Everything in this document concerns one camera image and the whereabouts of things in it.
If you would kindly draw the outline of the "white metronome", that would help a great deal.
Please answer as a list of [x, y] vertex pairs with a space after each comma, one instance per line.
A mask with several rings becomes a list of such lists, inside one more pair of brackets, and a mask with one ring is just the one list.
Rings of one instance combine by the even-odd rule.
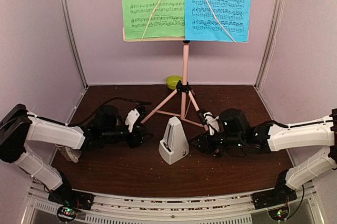
[[158, 151], [169, 165], [189, 154], [189, 144], [182, 123], [177, 117], [171, 117], [168, 120], [163, 139], [159, 142]]

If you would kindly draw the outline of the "pink music stand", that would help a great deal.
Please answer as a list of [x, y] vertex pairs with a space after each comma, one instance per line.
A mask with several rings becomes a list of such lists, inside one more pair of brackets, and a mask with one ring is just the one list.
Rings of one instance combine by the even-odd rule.
[[[143, 42], [144, 36], [146, 34], [146, 31], [148, 29], [148, 26], [152, 20], [152, 17], [154, 13], [156, 12], [157, 8], [159, 7], [162, 0], [158, 0], [156, 3], [154, 9], [151, 12], [151, 15], [148, 19], [148, 22], [146, 24], [145, 30], [143, 32], [142, 38], [140, 39], [140, 42]], [[215, 21], [220, 25], [220, 27], [226, 32], [228, 37], [232, 40], [232, 42], [236, 43], [235, 39], [232, 37], [232, 35], [227, 31], [227, 29], [222, 25], [222, 23], [219, 21], [218, 17], [215, 14], [215, 11], [213, 10], [209, 0], [205, 0]], [[202, 127], [207, 132], [209, 130], [209, 125], [207, 124], [207, 121], [205, 117], [203, 116], [203, 113], [201, 113], [201, 109], [199, 108], [194, 96], [193, 96], [193, 90], [190, 87], [187, 77], [188, 77], [188, 66], [189, 66], [189, 46], [190, 41], [189, 40], [183, 40], [183, 72], [182, 72], [182, 82], [178, 81], [176, 84], [176, 88], [162, 101], [160, 102], [144, 119], [141, 120], [141, 124], [145, 124], [152, 116], [154, 116], [156, 113], [163, 114], [163, 115], [170, 115], [172, 117], [176, 117], [179, 122], [184, 121], [191, 125], [195, 125], [198, 127]], [[181, 111], [180, 114], [171, 113], [168, 111], [162, 111], [160, 110], [166, 103], [172, 99], [176, 94], [181, 93]], [[191, 120], [186, 119], [186, 116], [189, 111], [189, 105], [186, 109], [186, 99], [187, 96], [190, 98], [190, 102], [192, 102], [193, 107], [195, 108], [195, 111], [197, 112], [198, 118], [200, 119], [201, 123], [197, 123]]]

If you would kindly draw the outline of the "green sheet music paper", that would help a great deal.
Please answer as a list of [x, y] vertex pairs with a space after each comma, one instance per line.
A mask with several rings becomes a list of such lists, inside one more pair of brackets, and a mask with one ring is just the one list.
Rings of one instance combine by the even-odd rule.
[[185, 0], [122, 0], [126, 41], [182, 40]]

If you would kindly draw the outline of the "blue sheet music paper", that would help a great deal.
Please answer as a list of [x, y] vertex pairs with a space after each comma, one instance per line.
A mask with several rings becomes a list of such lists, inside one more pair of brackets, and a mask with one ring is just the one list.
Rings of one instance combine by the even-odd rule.
[[185, 37], [191, 41], [246, 43], [251, 0], [185, 0]]

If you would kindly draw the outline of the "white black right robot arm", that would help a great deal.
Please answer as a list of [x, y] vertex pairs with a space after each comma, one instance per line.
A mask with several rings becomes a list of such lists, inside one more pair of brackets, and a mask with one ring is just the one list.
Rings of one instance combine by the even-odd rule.
[[244, 111], [235, 108], [226, 109], [217, 117], [205, 114], [204, 121], [208, 132], [197, 135], [189, 143], [201, 153], [218, 157], [231, 149], [269, 154], [283, 149], [321, 146], [306, 161], [280, 173], [277, 187], [270, 192], [273, 203], [282, 203], [290, 190], [336, 169], [336, 109], [322, 118], [295, 124], [270, 120], [251, 126]]

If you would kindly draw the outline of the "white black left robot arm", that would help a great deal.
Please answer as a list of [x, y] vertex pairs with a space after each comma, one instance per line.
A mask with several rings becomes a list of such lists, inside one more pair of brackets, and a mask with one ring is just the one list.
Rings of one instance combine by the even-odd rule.
[[76, 194], [66, 185], [61, 172], [46, 164], [27, 145], [27, 141], [46, 142], [63, 147], [66, 159], [77, 163], [80, 153], [102, 149], [108, 144], [125, 142], [130, 148], [141, 146], [153, 134], [142, 124], [146, 115], [145, 101], [122, 117], [109, 101], [98, 106], [77, 124], [66, 124], [34, 114], [17, 104], [1, 121], [1, 161], [16, 164], [31, 177], [54, 191], [64, 205], [71, 205]]

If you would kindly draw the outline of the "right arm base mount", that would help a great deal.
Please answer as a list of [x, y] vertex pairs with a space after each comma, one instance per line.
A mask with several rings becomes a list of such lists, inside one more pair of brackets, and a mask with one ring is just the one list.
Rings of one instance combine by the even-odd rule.
[[297, 199], [296, 192], [293, 190], [271, 189], [255, 192], [251, 196], [256, 210], [286, 204], [289, 201]]

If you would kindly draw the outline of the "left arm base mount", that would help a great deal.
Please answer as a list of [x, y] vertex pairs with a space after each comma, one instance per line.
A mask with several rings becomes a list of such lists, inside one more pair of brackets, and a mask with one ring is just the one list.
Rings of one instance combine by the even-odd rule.
[[87, 192], [72, 190], [69, 195], [57, 194], [51, 191], [48, 200], [77, 210], [91, 210], [94, 195]]

